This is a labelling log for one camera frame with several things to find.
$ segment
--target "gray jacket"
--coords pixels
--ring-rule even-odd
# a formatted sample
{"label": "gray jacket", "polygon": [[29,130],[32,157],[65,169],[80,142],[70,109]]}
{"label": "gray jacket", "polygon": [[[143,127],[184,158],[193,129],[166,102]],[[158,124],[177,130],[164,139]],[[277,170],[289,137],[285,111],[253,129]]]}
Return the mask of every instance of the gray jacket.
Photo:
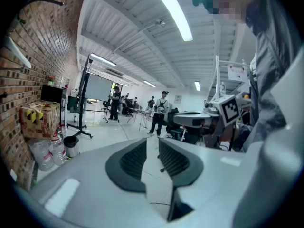
{"label": "gray jacket", "polygon": [[290,67],[302,43],[296,25],[278,0],[254,0],[246,10],[246,24],[257,41],[257,80],[250,75],[250,126],[240,124],[234,142],[235,149],[243,146],[244,151],[286,125],[270,90]]}

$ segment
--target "man in white shirt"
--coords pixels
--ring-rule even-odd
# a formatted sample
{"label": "man in white shirt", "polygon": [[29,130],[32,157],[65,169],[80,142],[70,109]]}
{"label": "man in white shirt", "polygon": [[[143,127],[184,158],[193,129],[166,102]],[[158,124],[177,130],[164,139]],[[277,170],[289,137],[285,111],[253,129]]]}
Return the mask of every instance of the man in white shirt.
{"label": "man in white shirt", "polygon": [[157,128],[157,136],[159,137],[161,135],[161,130],[162,130],[162,122],[165,117],[166,112],[169,109],[169,102],[165,99],[167,96],[167,91],[163,91],[161,93],[161,99],[158,99],[155,104],[155,113],[153,116],[153,122],[152,122],[152,127],[151,130],[148,132],[148,134],[153,134],[155,125],[158,124]]}

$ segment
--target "trash bin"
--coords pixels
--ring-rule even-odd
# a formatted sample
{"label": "trash bin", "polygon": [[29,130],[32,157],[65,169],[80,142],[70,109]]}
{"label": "trash bin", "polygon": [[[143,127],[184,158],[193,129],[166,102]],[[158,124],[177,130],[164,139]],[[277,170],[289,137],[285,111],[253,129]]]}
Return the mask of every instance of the trash bin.
{"label": "trash bin", "polygon": [[63,140],[64,145],[66,146],[66,154],[68,157],[73,158],[79,154],[78,143],[79,139],[75,136],[65,137]]}

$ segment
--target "brick wall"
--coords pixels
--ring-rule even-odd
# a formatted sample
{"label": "brick wall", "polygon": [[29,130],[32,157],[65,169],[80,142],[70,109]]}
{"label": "brick wall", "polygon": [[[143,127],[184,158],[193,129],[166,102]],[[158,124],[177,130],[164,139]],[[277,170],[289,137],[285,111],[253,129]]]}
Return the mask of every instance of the brick wall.
{"label": "brick wall", "polygon": [[29,188],[33,169],[33,156],[26,144],[19,122],[19,110],[23,105],[39,100],[41,88],[47,84],[47,76],[55,76],[56,86],[61,77],[69,78],[69,90],[74,86],[77,73],[76,38],[79,14],[83,0],[57,0],[59,6],[46,2],[34,2],[20,12],[25,25],[15,19],[7,35],[18,45],[32,68],[23,64],[6,48],[0,48],[0,94],[8,93],[0,100],[0,150],[8,170],[17,174],[17,183]]}

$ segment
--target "table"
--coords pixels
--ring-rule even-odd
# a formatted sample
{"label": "table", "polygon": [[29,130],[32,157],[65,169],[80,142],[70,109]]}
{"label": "table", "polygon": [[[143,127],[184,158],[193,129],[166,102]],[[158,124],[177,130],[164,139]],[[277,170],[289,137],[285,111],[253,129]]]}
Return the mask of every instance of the table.
{"label": "table", "polygon": [[150,115],[151,112],[146,112],[146,111],[142,111],[142,110],[139,110],[139,109],[135,109],[136,111],[136,115],[137,113],[140,113],[141,114],[141,119],[140,119],[140,122],[139,122],[139,131],[141,129],[141,126],[142,126],[142,123],[144,123],[144,128],[145,129],[148,129],[147,125],[148,125],[148,119],[145,118],[146,115]]}
{"label": "table", "polygon": [[[137,114],[138,114],[138,113],[141,114],[141,119],[140,119],[140,122],[139,122],[139,131],[140,131],[140,129],[141,129],[141,126],[143,126],[144,128],[148,129],[148,127],[147,127],[147,125],[148,125],[148,120],[147,120],[147,118],[145,118],[144,116],[145,116],[145,115],[150,115],[151,112],[146,112],[146,111],[142,111],[142,110],[140,110],[140,109],[135,109],[135,108],[130,108],[130,109],[131,109],[131,110],[134,110],[134,113],[135,113],[135,117],[134,117],[134,121],[133,121],[133,122],[135,122],[135,119],[136,119]],[[129,117],[127,123],[129,123],[129,121],[131,120],[132,117],[133,117],[133,116],[130,116],[130,117]]]}

